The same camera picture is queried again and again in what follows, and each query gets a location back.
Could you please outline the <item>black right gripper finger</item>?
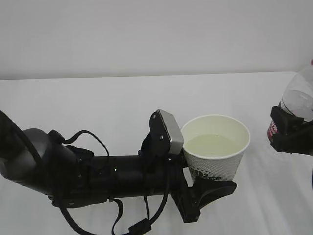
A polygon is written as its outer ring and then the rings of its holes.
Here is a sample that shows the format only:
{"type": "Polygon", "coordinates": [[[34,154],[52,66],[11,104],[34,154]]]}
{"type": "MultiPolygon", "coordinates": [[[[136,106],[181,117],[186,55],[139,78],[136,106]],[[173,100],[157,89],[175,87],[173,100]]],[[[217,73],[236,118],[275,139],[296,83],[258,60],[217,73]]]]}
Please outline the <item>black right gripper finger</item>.
{"type": "Polygon", "coordinates": [[[277,152],[313,154],[313,122],[291,115],[278,106],[271,109],[270,145],[277,152]]]}

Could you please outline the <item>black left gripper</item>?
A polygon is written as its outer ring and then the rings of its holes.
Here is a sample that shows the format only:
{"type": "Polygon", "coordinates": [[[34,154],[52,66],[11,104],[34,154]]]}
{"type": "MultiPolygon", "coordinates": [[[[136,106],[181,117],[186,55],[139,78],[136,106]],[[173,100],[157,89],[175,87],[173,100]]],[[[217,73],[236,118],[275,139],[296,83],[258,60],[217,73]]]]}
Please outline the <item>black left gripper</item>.
{"type": "Polygon", "coordinates": [[[109,198],[171,196],[184,223],[196,222],[200,209],[237,188],[233,181],[196,177],[191,190],[183,174],[181,157],[112,156],[107,182],[109,198]]]}

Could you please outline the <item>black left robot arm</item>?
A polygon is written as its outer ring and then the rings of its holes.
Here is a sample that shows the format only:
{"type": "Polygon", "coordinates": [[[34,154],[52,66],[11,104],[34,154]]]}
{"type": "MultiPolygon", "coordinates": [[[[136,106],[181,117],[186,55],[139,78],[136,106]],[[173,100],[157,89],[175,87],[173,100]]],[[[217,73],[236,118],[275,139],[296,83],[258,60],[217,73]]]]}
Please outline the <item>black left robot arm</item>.
{"type": "Polygon", "coordinates": [[[196,222],[209,203],[231,195],[233,181],[202,176],[189,186],[183,138],[175,118],[158,109],[137,155],[95,156],[77,148],[75,134],[66,140],[57,131],[20,129],[0,115],[0,173],[5,179],[49,197],[56,207],[80,208],[126,197],[171,196],[184,223],[196,222]]]}

